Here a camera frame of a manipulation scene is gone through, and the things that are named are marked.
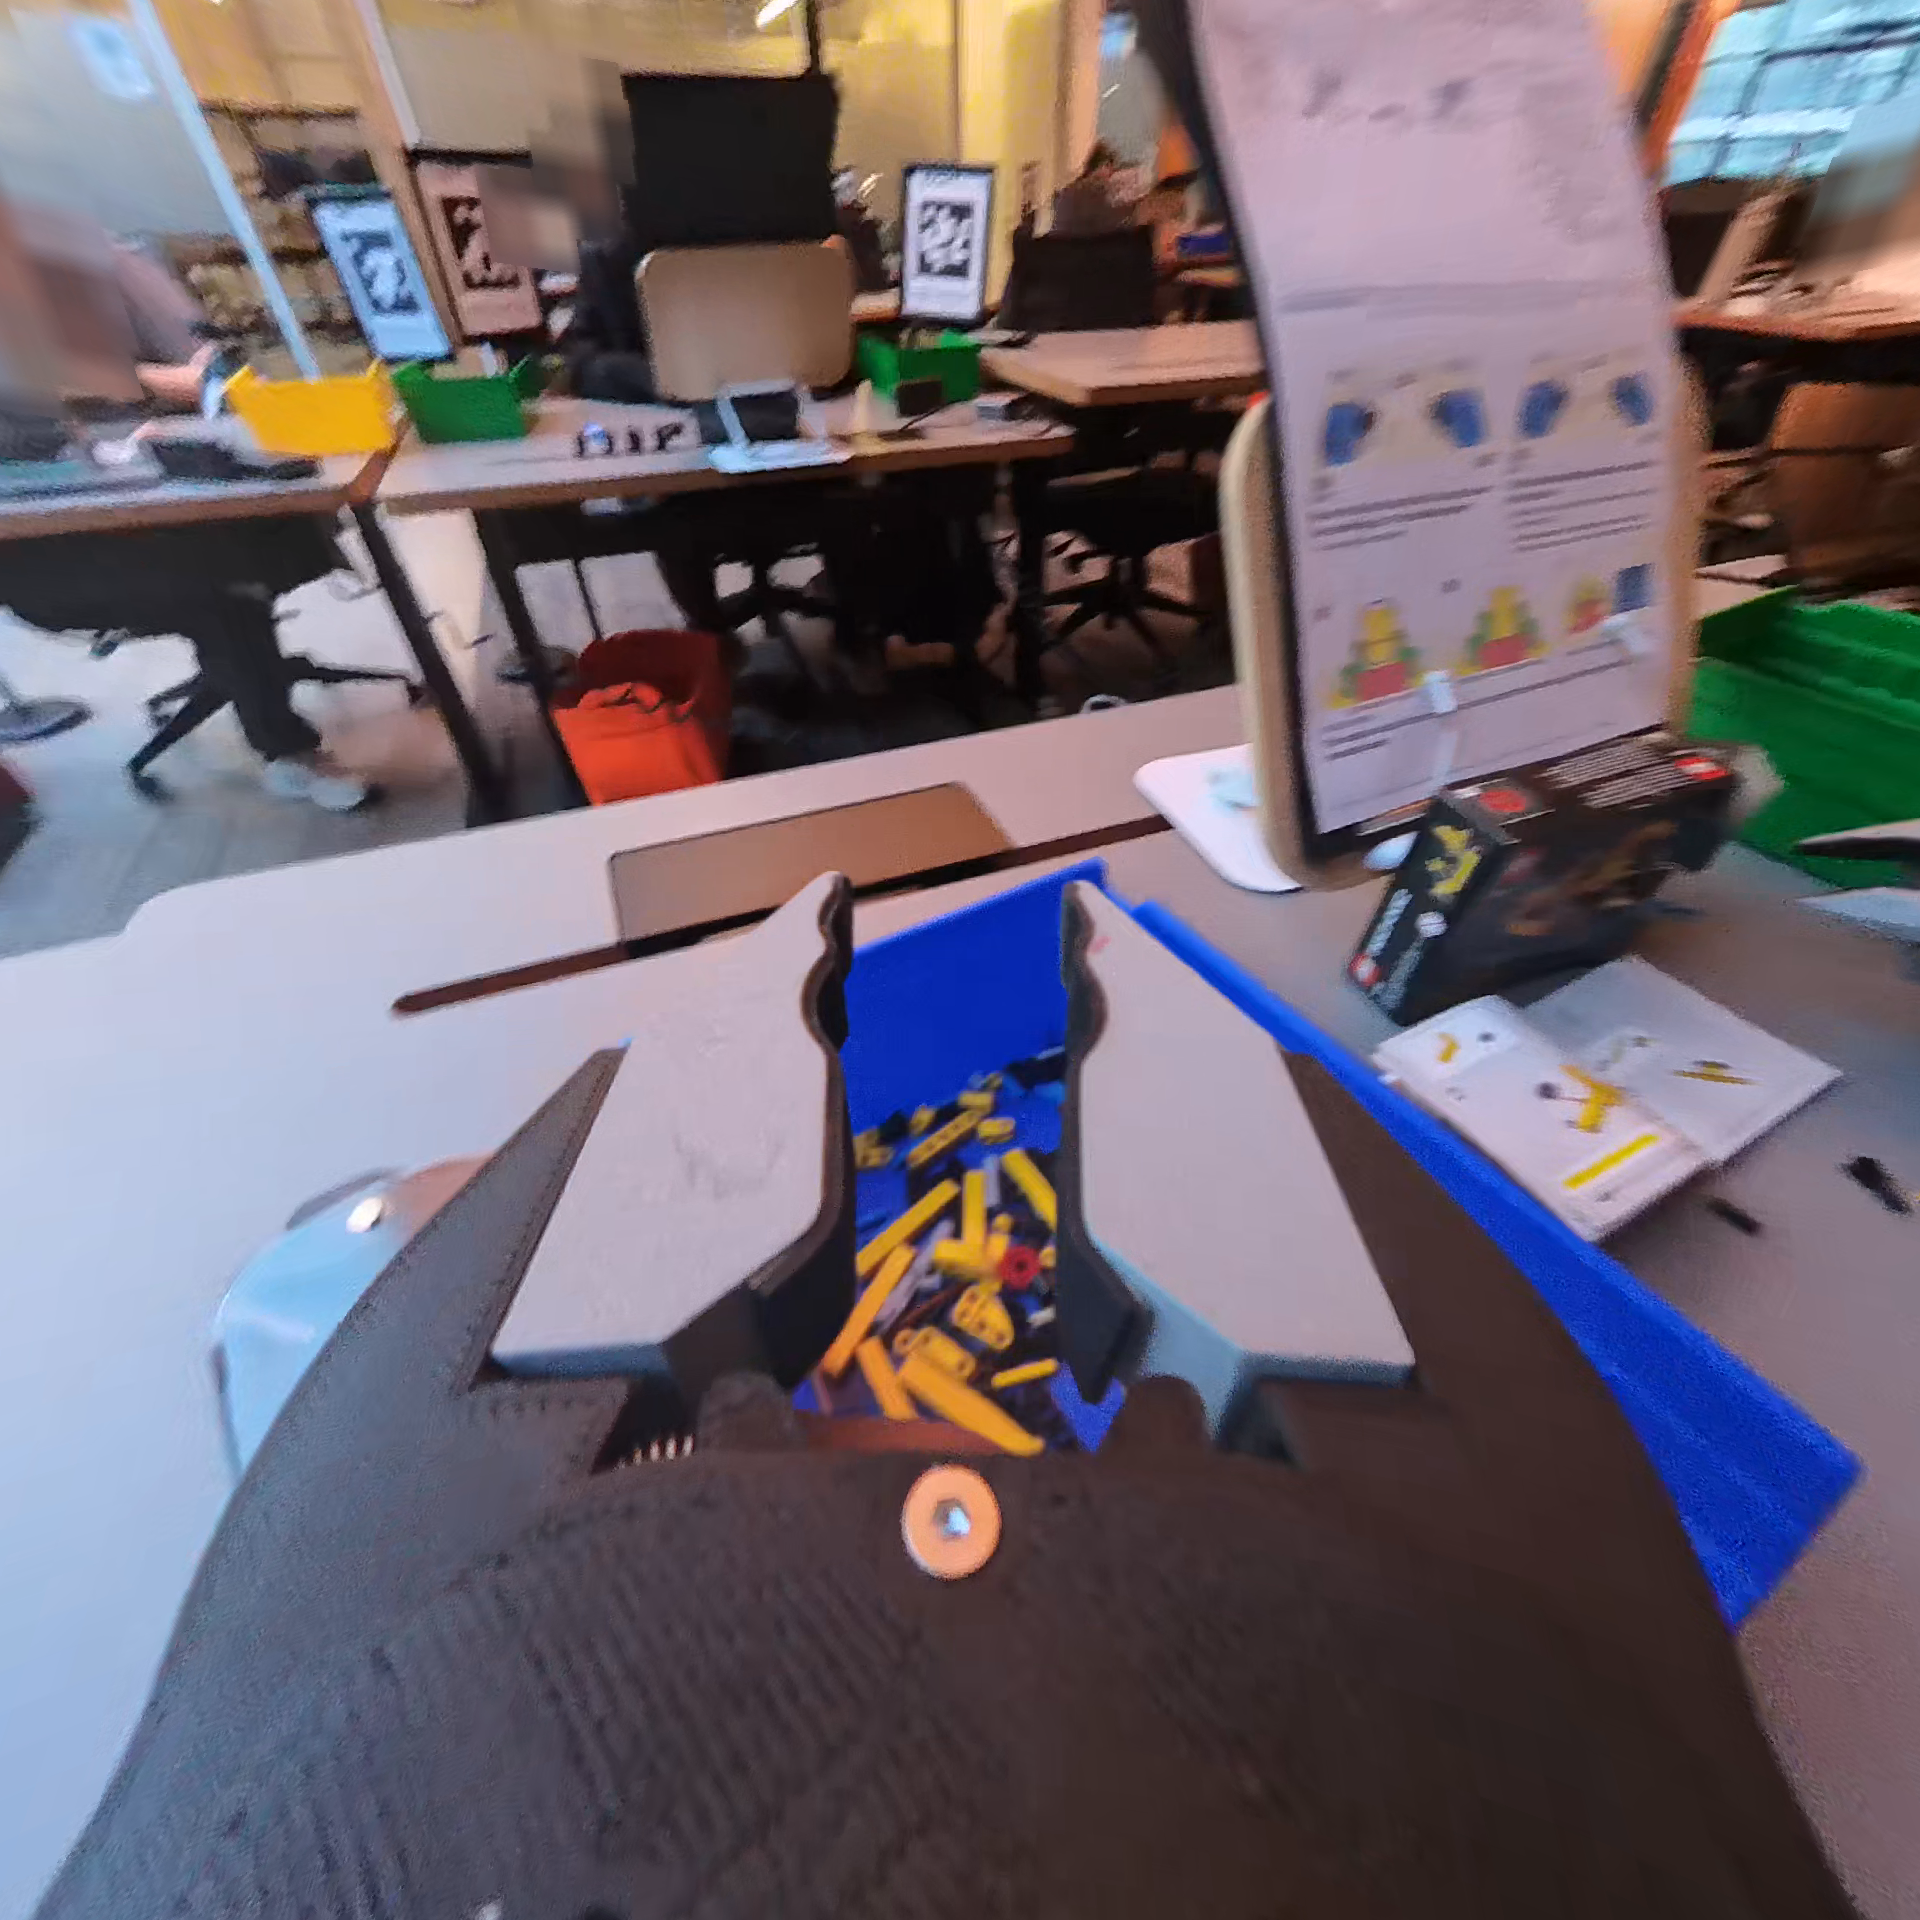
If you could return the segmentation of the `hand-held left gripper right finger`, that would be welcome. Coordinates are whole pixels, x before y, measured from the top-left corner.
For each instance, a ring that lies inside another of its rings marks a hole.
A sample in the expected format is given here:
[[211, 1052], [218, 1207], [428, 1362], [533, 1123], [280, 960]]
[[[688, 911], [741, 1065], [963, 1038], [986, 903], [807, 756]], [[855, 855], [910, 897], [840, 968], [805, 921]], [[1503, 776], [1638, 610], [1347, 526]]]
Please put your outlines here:
[[1186, 1384], [1222, 1449], [1268, 1386], [1414, 1356], [1282, 1046], [1088, 880], [1062, 889], [1055, 1313], [1076, 1393]]

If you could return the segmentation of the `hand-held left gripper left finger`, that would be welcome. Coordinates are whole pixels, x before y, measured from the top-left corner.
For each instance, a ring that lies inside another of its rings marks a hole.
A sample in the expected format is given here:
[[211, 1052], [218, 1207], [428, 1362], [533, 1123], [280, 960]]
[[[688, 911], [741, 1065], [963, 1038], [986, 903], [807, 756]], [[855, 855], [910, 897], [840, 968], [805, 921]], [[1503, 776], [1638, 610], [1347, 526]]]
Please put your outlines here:
[[491, 1362], [522, 1379], [731, 1375], [796, 1387], [852, 1310], [844, 874], [640, 966], [623, 1042], [565, 1148]]

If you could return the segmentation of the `pile of lego pieces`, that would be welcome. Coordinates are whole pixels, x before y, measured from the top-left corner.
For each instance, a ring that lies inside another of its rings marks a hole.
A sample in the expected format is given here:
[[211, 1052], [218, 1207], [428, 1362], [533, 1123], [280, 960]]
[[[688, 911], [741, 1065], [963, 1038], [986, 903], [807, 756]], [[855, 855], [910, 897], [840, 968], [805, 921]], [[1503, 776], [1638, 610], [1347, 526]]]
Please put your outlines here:
[[855, 1130], [855, 1297], [800, 1414], [1099, 1449], [1122, 1391], [1088, 1399], [1066, 1360], [1062, 1124], [1066, 1049], [1044, 1047]]

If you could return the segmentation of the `blue plastic bin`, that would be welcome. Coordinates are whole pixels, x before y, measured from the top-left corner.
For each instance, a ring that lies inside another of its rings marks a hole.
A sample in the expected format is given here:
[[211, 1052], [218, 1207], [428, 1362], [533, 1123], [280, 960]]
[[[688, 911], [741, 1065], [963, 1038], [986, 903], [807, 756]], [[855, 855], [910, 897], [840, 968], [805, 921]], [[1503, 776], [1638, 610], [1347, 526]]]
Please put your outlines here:
[[1389, 1091], [1356, 1047], [1237, 966], [1163, 903], [1132, 900], [1103, 857], [855, 948], [844, 1067], [855, 1127], [972, 1072], [1066, 1042], [1062, 899], [1083, 880], [1262, 1032], [1327, 1067], [1428, 1171], [1558, 1316], [1664, 1481], [1730, 1628], [1787, 1580], [1860, 1480], [1858, 1457], [1618, 1259], [1581, 1242], [1445, 1123]]

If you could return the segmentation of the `lego instruction booklet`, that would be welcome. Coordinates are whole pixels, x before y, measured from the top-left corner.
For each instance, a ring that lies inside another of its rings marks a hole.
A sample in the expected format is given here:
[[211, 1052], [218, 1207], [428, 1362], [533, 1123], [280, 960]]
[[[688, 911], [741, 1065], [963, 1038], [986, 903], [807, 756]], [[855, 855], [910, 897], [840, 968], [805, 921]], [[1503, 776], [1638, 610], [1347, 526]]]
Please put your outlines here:
[[1467, 1000], [1378, 1046], [1374, 1065], [1586, 1244], [1840, 1081], [1835, 1065], [1638, 958], [1528, 1006]]

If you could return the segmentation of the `grey desk hatch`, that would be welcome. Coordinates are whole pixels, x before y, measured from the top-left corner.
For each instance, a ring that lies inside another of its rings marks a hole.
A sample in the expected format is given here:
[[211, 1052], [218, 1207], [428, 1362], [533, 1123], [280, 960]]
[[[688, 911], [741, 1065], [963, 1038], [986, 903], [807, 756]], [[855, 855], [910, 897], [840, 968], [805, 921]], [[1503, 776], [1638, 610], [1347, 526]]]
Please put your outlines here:
[[757, 921], [827, 874], [872, 889], [1013, 851], [1014, 842], [964, 785], [683, 834], [611, 857], [615, 938], [656, 944], [694, 928]]

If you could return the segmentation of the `orange bag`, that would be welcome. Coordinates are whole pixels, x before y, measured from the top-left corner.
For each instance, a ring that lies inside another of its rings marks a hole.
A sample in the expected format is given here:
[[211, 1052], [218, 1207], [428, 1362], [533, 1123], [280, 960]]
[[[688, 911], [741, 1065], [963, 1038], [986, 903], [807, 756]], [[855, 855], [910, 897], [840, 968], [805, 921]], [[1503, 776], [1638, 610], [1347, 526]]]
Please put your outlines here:
[[706, 631], [590, 641], [551, 708], [584, 801], [650, 801], [730, 776], [731, 676]]

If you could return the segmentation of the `beige display stand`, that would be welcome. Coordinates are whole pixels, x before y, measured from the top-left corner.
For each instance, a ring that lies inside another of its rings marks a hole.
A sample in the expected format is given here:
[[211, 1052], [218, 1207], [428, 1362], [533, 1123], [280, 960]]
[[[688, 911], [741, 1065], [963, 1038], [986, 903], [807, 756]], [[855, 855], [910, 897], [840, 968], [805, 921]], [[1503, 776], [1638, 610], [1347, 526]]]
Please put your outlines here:
[[1215, 475], [1218, 547], [1244, 745], [1151, 760], [1135, 793], [1228, 884], [1255, 897], [1349, 892], [1386, 876], [1407, 833], [1312, 851], [1299, 638], [1290, 603], [1280, 423], [1270, 393], [1234, 425]]

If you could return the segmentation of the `wooden office table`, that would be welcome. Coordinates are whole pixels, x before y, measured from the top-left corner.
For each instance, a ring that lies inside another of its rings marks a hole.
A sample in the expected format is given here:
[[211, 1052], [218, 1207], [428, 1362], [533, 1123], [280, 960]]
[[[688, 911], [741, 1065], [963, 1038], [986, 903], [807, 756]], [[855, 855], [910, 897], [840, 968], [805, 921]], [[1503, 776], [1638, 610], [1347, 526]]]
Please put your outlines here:
[[570, 567], [591, 634], [600, 628], [584, 583], [590, 560], [653, 556], [667, 540], [714, 567], [743, 569], [750, 588], [719, 594], [709, 583], [696, 606], [723, 617], [714, 631], [733, 666], [743, 623], [791, 646], [789, 617], [839, 616], [834, 602], [780, 588], [773, 576], [784, 560], [822, 556], [829, 510], [910, 473], [963, 473], [972, 494], [1003, 475], [1022, 482], [1031, 466], [1072, 448], [1066, 425], [995, 423], [978, 402], [946, 406], [922, 423], [860, 425], [852, 400], [814, 400], [803, 408], [803, 431], [824, 456], [816, 464], [773, 464], [763, 448], [730, 456], [702, 425], [690, 406], [549, 399], [519, 439], [428, 443], [411, 431], [374, 489], [391, 521], [471, 516], [570, 808], [584, 806], [584, 792], [551, 715], [559, 674], [522, 593], [526, 569]]
[[[243, 448], [223, 431], [146, 423], [133, 435], [120, 464], [84, 464], [76, 452], [47, 464], [5, 464], [3, 540], [119, 536], [139, 526], [263, 516], [334, 516], [343, 540], [350, 523], [368, 556], [374, 591], [415, 663], [414, 672], [392, 672], [422, 689], [415, 706], [438, 714], [463, 772], [467, 822], [491, 825], [510, 816], [510, 788], [380, 523], [374, 491], [389, 463], [386, 451], [335, 460], [276, 458]], [[162, 714], [160, 726], [175, 711], [174, 691], [150, 703]]]
[[1040, 704], [1044, 657], [1096, 619], [1139, 636], [1168, 674], [1151, 617], [1208, 634], [1218, 616], [1158, 593], [1150, 562], [1215, 540], [1215, 463], [1264, 384], [1253, 323], [1037, 331], [987, 347], [981, 371], [1072, 435], [1068, 452], [1011, 470], [1016, 695]]

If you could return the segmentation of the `white desktop device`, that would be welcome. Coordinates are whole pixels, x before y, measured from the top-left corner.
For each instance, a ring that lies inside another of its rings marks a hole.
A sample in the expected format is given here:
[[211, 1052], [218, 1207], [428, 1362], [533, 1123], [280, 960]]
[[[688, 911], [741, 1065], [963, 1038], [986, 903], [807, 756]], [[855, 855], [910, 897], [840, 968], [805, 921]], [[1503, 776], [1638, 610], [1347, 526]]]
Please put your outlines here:
[[709, 464], [719, 473], [797, 473], [851, 460], [847, 448], [808, 417], [808, 399], [792, 382], [725, 387], [710, 402], [718, 439]]

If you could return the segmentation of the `large green plastic bin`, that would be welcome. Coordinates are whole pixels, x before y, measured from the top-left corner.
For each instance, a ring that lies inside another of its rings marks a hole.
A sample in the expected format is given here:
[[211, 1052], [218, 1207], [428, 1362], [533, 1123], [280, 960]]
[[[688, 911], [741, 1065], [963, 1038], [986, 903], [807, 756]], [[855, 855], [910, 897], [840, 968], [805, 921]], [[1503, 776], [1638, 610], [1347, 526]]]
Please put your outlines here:
[[1894, 863], [1800, 855], [1803, 839], [1918, 814], [1918, 616], [1764, 593], [1699, 626], [1692, 734], [1757, 750], [1779, 792], [1739, 843], [1838, 887]]

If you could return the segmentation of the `small green plastic bin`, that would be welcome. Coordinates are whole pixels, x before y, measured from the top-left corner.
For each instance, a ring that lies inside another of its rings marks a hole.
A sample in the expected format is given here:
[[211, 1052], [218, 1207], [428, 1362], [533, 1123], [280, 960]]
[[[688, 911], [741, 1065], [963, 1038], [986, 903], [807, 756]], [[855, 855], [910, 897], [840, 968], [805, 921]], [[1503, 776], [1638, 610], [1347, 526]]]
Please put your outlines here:
[[534, 428], [544, 361], [526, 358], [511, 369], [479, 375], [399, 363], [391, 369], [391, 384], [426, 446], [519, 441]]
[[954, 329], [908, 339], [863, 328], [855, 337], [855, 371], [902, 417], [926, 417], [978, 395], [981, 344]]

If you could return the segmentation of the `yellow plastic bin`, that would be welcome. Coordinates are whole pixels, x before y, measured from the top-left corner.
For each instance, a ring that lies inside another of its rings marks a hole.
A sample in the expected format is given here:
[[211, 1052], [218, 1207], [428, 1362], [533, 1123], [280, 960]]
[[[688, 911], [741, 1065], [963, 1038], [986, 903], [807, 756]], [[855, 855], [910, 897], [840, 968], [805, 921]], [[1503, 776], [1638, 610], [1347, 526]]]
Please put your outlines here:
[[223, 384], [223, 406], [261, 451], [279, 458], [365, 458], [399, 438], [399, 400], [380, 363], [312, 379], [239, 369]]

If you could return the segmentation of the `beige office chair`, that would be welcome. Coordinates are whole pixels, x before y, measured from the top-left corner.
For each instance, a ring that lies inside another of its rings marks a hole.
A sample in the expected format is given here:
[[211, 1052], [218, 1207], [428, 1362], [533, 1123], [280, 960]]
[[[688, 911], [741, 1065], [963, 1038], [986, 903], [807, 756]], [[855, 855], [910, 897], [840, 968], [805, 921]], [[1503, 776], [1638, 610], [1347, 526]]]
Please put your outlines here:
[[754, 382], [827, 393], [852, 371], [858, 270], [836, 241], [662, 248], [640, 260], [632, 291], [661, 400]]

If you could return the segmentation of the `black monitor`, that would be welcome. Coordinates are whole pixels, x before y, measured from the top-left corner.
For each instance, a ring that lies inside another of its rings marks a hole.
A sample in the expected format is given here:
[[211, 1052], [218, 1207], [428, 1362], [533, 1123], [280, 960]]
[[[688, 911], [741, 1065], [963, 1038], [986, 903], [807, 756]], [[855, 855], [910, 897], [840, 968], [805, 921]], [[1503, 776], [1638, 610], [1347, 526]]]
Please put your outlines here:
[[819, 244], [836, 228], [839, 89], [792, 78], [628, 74], [632, 250]]

